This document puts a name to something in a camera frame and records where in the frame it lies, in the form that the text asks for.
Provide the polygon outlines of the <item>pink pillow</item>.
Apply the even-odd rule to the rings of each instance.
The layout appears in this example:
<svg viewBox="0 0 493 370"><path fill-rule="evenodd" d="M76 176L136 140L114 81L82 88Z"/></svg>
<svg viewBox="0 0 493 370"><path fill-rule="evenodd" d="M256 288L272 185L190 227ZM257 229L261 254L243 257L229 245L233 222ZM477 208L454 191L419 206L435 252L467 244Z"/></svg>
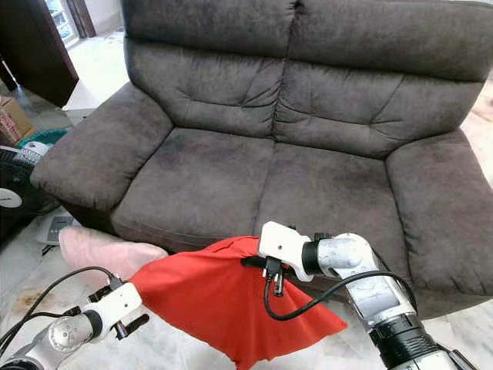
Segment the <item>pink pillow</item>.
<svg viewBox="0 0 493 370"><path fill-rule="evenodd" d="M145 264L169 256L168 251L155 244L128 242L82 226L63 228L59 249L70 268L103 267L124 281Z"/></svg>

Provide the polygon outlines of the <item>small cardboard box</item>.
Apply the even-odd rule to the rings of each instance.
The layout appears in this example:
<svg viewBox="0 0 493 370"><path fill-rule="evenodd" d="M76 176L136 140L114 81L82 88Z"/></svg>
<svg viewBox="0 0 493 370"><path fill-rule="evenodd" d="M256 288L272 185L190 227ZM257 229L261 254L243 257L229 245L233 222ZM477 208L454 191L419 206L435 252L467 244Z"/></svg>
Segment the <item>small cardboard box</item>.
<svg viewBox="0 0 493 370"><path fill-rule="evenodd" d="M17 99L3 96L0 103L0 134L3 143L19 145L24 138L35 133L34 123L22 110Z"/></svg>

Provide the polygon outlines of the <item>white table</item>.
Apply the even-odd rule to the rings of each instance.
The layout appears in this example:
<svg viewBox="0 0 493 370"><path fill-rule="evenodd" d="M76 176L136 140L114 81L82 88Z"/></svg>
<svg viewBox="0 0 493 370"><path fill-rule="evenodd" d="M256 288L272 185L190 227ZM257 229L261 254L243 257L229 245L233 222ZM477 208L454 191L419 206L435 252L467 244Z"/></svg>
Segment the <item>white table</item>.
<svg viewBox="0 0 493 370"><path fill-rule="evenodd" d="M80 40L69 49L79 81L62 110L74 126L128 82L123 29Z"/></svg>

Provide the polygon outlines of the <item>grey two-seat sofa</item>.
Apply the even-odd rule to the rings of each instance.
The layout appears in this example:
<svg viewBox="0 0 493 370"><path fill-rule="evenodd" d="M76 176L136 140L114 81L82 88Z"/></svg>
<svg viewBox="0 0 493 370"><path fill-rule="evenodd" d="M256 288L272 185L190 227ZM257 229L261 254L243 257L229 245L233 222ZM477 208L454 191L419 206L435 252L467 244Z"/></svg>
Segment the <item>grey two-seat sofa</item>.
<svg viewBox="0 0 493 370"><path fill-rule="evenodd" d="M493 72L469 0L123 0L128 80L32 183L163 250L268 221L366 237L423 318L493 301L493 187L462 123Z"/></svg>

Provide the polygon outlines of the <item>dark wooden cabinet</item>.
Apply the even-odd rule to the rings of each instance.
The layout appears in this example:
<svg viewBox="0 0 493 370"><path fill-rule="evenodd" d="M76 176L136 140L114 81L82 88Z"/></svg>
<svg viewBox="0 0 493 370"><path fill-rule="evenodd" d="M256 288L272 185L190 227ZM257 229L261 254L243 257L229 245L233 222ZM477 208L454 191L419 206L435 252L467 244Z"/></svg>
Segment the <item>dark wooden cabinet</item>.
<svg viewBox="0 0 493 370"><path fill-rule="evenodd" d="M64 108L79 81L43 0L0 0L0 56L14 80Z"/></svg>

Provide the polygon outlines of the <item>teal plastic basket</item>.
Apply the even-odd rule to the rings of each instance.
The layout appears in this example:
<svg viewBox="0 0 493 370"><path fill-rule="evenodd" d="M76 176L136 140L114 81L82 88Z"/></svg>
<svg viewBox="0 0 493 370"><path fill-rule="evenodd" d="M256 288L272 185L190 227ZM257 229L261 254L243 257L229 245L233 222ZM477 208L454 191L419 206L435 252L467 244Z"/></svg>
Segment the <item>teal plastic basket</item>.
<svg viewBox="0 0 493 370"><path fill-rule="evenodd" d="M56 142L59 141L61 137L64 137L68 131L67 128L49 128L36 131L36 133L33 133L18 142L18 148L25 147L25 145L31 142L39 142L49 146L56 144Z"/></svg>

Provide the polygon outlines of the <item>black table fan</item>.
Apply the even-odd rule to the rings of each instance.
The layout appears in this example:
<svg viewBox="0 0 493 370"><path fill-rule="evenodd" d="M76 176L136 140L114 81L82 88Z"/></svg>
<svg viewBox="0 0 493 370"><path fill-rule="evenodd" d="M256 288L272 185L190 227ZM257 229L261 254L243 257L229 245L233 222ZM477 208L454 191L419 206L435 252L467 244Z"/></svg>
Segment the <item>black table fan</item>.
<svg viewBox="0 0 493 370"><path fill-rule="evenodd" d="M0 237L9 240L15 229L42 218L38 241L59 244L59 232L76 223L59 201L31 183L35 166L52 145L31 141L20 148L1 146Z"/></svg>

